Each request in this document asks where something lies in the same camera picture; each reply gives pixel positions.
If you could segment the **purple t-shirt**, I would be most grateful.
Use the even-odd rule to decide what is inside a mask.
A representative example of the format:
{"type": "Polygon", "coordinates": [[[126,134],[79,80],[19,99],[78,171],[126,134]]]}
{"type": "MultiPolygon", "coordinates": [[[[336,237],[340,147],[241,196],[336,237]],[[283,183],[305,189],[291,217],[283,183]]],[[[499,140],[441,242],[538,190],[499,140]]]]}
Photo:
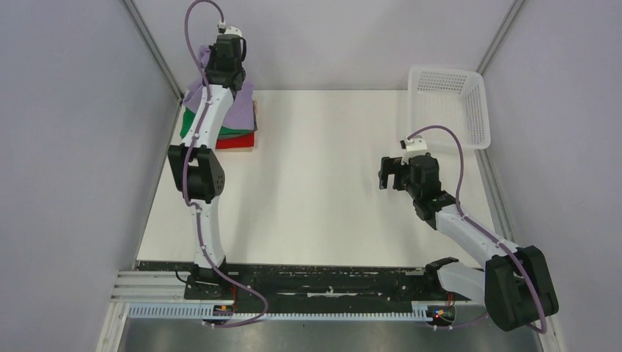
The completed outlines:
{"type": "MultiPolygon", "coordinates": [[[[193,111],[197,115],[197,111],[199,108],[200,100],[202,97],[201,88],[202,86],[202,78],[199,76],[197,79],[192,81],[187,86],[187,92],[183,99],[183,105],[185,109],[189,109],[193,111]]],[[[231,111],[251,111],[252,110],[252,101],[253,101],[253,92],[254,92],[254,84],[253,83],[243,83],[241,90],[237,93],[233,104],[231,105],[228,112],[231,111]]]]}

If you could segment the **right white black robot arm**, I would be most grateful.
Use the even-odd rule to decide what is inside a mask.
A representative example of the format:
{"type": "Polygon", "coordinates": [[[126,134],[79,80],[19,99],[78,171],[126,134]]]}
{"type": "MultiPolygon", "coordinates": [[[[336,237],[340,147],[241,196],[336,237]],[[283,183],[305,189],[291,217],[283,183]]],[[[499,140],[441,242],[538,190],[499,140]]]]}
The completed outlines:
{"type": "Polygon", "coordinates": [[[423,282],[425,293],[442,299],[457,293],[486,309],[503,331],[539,322],[546,332],[546,319],[560,310],[544,253],[536,246],[519,246],[501,238],[467,214],[458,200],[442,188],[440,166],[429,154],[402,158],[383,157],[378,187],[405,191],[416,215],[431,229],[457,243],[480,265],[470,268],[453,257],[429,263],[423,282]]]}

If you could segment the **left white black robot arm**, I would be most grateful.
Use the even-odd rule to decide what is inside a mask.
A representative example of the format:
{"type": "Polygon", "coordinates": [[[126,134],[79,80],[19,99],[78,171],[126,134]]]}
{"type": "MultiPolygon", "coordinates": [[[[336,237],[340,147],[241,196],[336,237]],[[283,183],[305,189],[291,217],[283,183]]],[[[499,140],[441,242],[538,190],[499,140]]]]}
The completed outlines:
{"type": "Polygon", "coordinates": [[[243,62],[246,43],[239,34],[220,34],[209,47],[206,65],[200,65],[202,80],[195,118],[178,145],[167,151],[175,185],[181,191],[194,220],[196,254],[191,281],[211,298],[230,291],[224,274],[226,255],[219,232],[219,198],[225,173],[216,153],[219,131],[246,77],[243,62]]]}

